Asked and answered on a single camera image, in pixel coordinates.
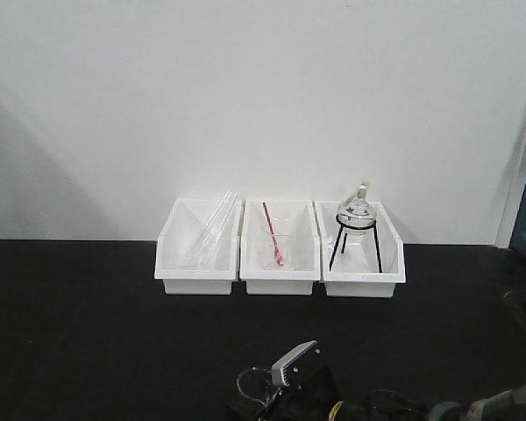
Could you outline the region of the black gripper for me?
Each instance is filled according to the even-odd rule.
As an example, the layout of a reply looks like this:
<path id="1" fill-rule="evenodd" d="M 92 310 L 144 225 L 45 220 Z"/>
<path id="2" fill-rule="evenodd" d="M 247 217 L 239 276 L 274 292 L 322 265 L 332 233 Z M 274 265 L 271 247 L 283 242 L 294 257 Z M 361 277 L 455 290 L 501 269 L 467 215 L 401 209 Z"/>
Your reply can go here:
<path id="1" fill-rule="evenodd" d="M 275 387 L 268 406 L 252 402 L 238 393 L 226 404 L 230 420 L 333 420 L 338 415 L 338 386 L 330 365 L 322 364 L 301 385 Z"/>

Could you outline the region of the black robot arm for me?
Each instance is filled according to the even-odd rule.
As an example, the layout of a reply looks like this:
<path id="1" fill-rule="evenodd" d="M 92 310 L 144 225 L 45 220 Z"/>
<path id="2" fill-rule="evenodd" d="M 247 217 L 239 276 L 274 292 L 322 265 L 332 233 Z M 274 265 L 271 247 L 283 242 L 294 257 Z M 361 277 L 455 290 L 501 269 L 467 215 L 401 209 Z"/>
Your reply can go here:
<path id="1" fill-rule="evenodd" d="M 230 420 L 526 420 L 526 384 L 467 404 L 443 401 L 428 405 L 391 389 L 376 389 L 361 403 L 344 399 L 325 370 L 295 386 L 277 386 L 271 372 L 259 379 L 261 396 L 242 388 L 226 404 Z"/>

